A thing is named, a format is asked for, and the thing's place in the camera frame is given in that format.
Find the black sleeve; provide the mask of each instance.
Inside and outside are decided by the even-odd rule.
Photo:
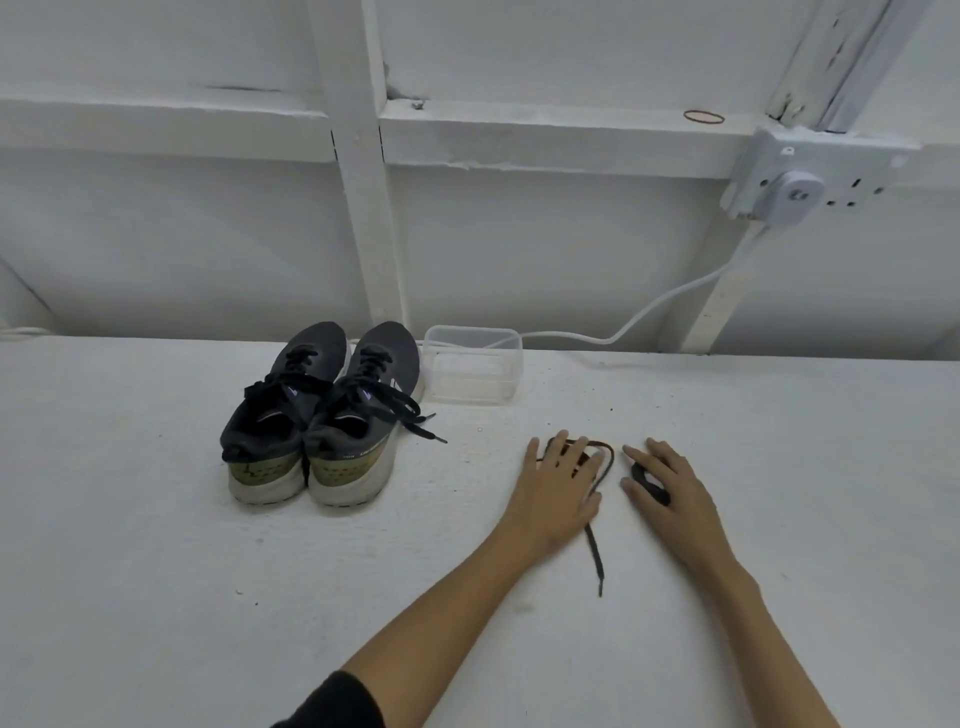
[[[385,728],[383,716],[364,684],[348,672],[334,672],[303,705],[274,728]]]

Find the clear plastic box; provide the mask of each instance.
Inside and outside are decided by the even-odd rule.
[[[433,400],[504,404],[523,374],[523,342],[509,328],[432,327],[423,370]]]

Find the white shoe sole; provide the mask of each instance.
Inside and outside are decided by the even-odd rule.
[[[417,386],[414,388],[412,395],[417,402],[420,402],[423,397],[423,384],[423,372],[420,372],[420,378],[417,380]],[[313,471],[309,471],[307,490],[310,491],[310,496],[320,505],[332,505],[341,508],[360,505],[368,500],[373,500],[383,490],[387,481],[390,480],[390,474],[394,471],[396,442],[401,430],[400,424],[394,425],[394,429],[387,436],[387,445],[376,462],[373,463],[373,467],[352,483],[335,486],[323,485],[314,477]]]
[[[347,356],[344,359],[344,366],[337,375],[337,379],[347,373],[347,367],[350,365],[350,344],[347,343]],[[303,473],[303,460],[305,455],[300,456],[300,460],[290,471],[281,475],[276,480],[261,485],[244,485],[235,477],[233,473],[227,470],[227,487],[230,494],[241,503],[248,505],[271,505],[280,503],[283,500],[289,500],[306,488],[306,477]]]

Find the loose shoelace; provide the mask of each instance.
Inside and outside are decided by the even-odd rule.
[[[553,438],[551,438],[550,441],[547,442],[548,448],[550,447],[551,442],[553,442]],[[563,449],[561,449],[560,454],[564,454],[569,449],[569,447],[573,445],[575,442],[576,440],[567,440],[564,444]],[[605,449],[607,452],[610,453],[610,457],[605,458],[605,460],[607,461],[607,464],[604,466],[604,469],[600,472],[599,475],[597,475],[594,478],[593,485],[590,486],[590,490],[587,493],[587,497],[590,497],[593,495],[593,492],[597,489],[600,483],[603,482],[603,479],[607,477],[607,473],[610,472],[610,468],[613,467],[614,455],[613,455],[613,448],[609,446],[607,443],[602,443],[599,440],[590,440],[587,443],[587,447]],[[587,455],[585,452],[581,453],[580,457],[577,459],[577,467],[574,469],[573,474],[576,475],[577,471],[583,468],[587,464],[587,461],[589,459],[590,459],[589,455]],[[597,546],[596,537],[593,535],[593,529],[590,527],[589,523],[584,528],[584,532],[587,534],[587,543],[590,546],[590,554],[593,556],[593,565],[597,569],[597,578],[600,580],[600,587],[598,589],[597,596],[602,597],[603,581],[604,581],[605,574],[603,571],[603,560],[600,558],[600,548]]]
[[[387,364],[393,358],[384,351],[365,348],[360,351],[360,366],[357,371],[341,377],[327,395],[327,402],[331,408],[341,406],[359,412],[367,417],[375,417],[388,425],[400,423],[415,435],[426,440],[437,440],[446,443],[442,437],[437,437],[420,425],[433,415],[424,417],[420,413],[420,405],[412,397],[398,389],[380,381],[380,375],[387,370]],[[376,407],[370,402],[376,399],[387,409]]]
[[[283,370],[268,374],[263,381],[255,382],[243,391],[245,400],[260,400],[262,406],[273,406],[282,412],[300,431],[309,426],[294,405],[294,395],[306,392],[312,395],[325,395],[333,386],[331,382],[309,375],[305,369],[311,356],[317,350],[306,346],[294,347],[287,352]]]

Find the finger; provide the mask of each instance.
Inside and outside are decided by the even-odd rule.
[[[577,472],[574,482],[577,483],[578,486],[583,486],[589,493],[593,488],[593,481],[596,480],[597,473],[599,473],[603,467],[604,459],[602,451],[595,452],[591,455],[590,459],[584,463],[584,467]]]
[[[587,498],[587,501],[580,506],[580,510],[577,511],[577,521],[580,523],[581,528],[590,523],[596,518],[597,514],[600,513],[601,500],[603,500],[603,496],[599,493],[593,493]]]
[[[655,531],[661,533],[673,518],[670,509],[657,503],[654,497],[647,493],[646,488],[629,477],[620,481],[620,487],[643,519],[650,523]]]
[[[577,438],[577,442],[567,448],[566,452],[560,456],[560,462],[557,463],[557,467],[563,468],[572,474],[573,469],[576,468],[577,463],[580,462],[580,456],[584,454],[584,450],[587,449],[588,442],[589,438],[587,437]]]
[[[647,438],[647,448],[660,460],[670,466],[670,470],[677,474],[694,475],[693,468],[686,458],[677,453],[665,440],[657,442],[652,437]]]
[[[523,470],[532,471],[537,467],[537,453],[540,451],[540,438],[535,437],[527,443],[527,451],[523,453]]]
[[[631,448],[629,445],[624,445],[623,451],[627,453],[628,457],[632,458],[650,471],[653,475],[655,475],[657,480],[663,483],[663,486],[667,490],[675,487],[676,483],[678,482],[677,474],[670,470],[670,468],[668,468],[658,458],[643,452],[642,450]]]
[[[557,466],[557,461],[560,459],[560,453],[566,445],[566,437],[569,434],[565,429],[562,429],[546,446],[546,452],[543,454],[543,466],[545,468],[555,468]]]

